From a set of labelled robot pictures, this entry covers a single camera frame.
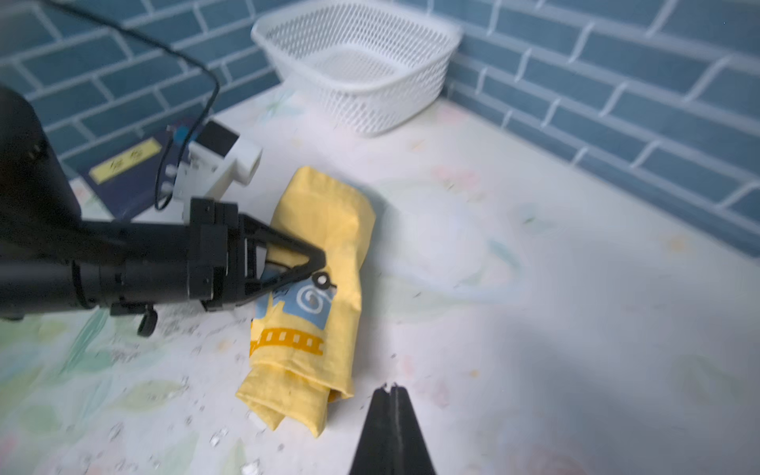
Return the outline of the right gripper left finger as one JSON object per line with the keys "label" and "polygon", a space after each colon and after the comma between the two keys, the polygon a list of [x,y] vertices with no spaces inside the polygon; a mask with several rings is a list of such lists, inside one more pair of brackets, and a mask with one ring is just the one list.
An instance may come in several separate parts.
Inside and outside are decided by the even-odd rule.
{"label": "right gripper left finger", "polygon": [[392,473],[390,403],[386,386],[373,392],[350,475]]}

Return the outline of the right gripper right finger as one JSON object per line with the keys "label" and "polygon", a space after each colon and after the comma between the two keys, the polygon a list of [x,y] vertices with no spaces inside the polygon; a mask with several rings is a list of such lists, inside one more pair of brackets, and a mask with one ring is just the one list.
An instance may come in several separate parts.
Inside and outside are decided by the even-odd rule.
{"label": "right gripper right finger", "polygon": [[406,388],[391,388],[393,474],[435,475],[435,467]]}

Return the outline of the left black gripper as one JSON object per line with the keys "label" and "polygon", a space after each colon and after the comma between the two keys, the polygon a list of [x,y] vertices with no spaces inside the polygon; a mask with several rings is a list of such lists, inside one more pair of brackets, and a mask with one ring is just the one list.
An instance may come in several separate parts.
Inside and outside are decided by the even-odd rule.
{"label": "left black gripper", "polygon": [[[248,304],[326,308],[324,251],[240,213],[235,204],[196,198],[188,224],[130,223],[117,227],[117,238],[129,254],[109,269],[109,313],[141,316],[140,336],[152,335],[156,307],[164,304],[196,302],[207,312]],[[260,247],[307,261],[288,269],[266,266],[259,275]]]}

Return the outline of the yellow cartoon car pillowcase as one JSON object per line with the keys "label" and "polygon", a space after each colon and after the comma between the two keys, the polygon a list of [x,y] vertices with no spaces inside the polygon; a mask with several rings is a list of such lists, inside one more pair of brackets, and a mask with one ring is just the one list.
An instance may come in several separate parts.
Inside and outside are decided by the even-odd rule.
{"label": "yellow cartoon car pillowcase", "polygon": [[326,263],[255,302],[251,371],[237,397],[271,431],[291,419],[318,437],[330,403],[354,396],[359,273],[374,223],[361,192],[309,166],[295,172],[277,204],[272,227],[322,249]]}

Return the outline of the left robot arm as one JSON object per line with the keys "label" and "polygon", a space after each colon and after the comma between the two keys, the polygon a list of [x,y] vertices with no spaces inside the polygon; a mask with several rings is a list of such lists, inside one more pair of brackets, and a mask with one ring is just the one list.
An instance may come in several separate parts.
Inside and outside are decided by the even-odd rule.
{"label": "left robot arm", "polygon": [[91,222],[33,107],[1,91],[1,316],[106,309],[154,333],[162,304],[213,312],[308,282],[330,286],[326,255],[232,203],[194,197],[184,225]]}

